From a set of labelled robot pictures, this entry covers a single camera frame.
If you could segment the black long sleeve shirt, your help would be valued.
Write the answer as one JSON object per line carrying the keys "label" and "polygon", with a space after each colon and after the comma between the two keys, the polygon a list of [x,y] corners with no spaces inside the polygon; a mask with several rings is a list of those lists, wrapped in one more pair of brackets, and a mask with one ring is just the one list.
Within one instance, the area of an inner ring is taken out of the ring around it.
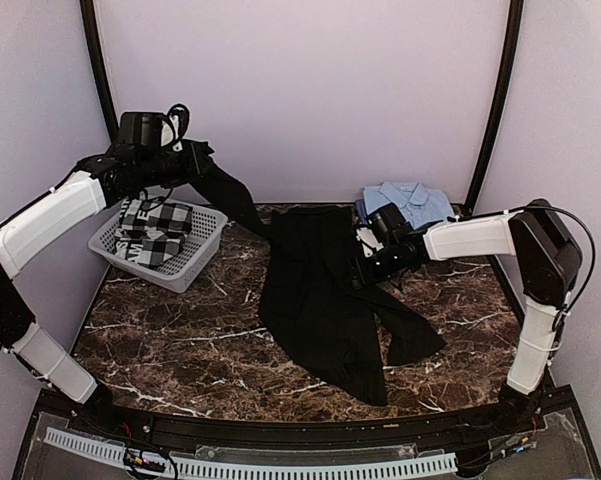
{"label": "black long sleeve shirt", "polygon": [[244,184],[216,164],[191,186],[270,244],[258,315],[310,374],[373,406],[388,403],[383,367],[417,363],[446,343],[429,321],[378,286],[349,283],[356,241],[348,207],[294,207],[263,222]]}

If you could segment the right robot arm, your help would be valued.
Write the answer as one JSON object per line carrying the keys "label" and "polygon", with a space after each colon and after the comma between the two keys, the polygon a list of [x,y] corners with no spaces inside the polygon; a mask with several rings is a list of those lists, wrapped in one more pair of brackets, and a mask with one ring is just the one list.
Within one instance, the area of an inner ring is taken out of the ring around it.
{"label": "right robot arm", "polygon": [[566,318],[588,282],[578,278],[583,254],[563,222],[567,211],[544,199],[510,210],[452,216],[419,227],[389,204],[368,215],[365,235],[357,228],[351,283],[361,289],[427,262],[509,255],[517,259],[525,299],[516,356],[502,388],[508,396],[490,413],[501,434],[514,432],[529,416],[522,397],[534,394],[561,345]]}

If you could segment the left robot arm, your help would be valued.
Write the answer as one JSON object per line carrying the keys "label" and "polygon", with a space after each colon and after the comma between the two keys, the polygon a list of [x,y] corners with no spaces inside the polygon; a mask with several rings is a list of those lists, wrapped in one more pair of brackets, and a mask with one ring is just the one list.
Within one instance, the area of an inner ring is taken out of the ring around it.
{"label": "left robot arm", "polygon": [[178,187],[202,177],[213,165],[213,152],[208,143],[191,140],[155,152],[109,149],[78,161],[59,185],[0,223],[0,347],[83,405],[83,421],[100,436],[120,429],[120,412],[93,397],[97,380],[40,326],[13,280],[82,221],[149,187]]}

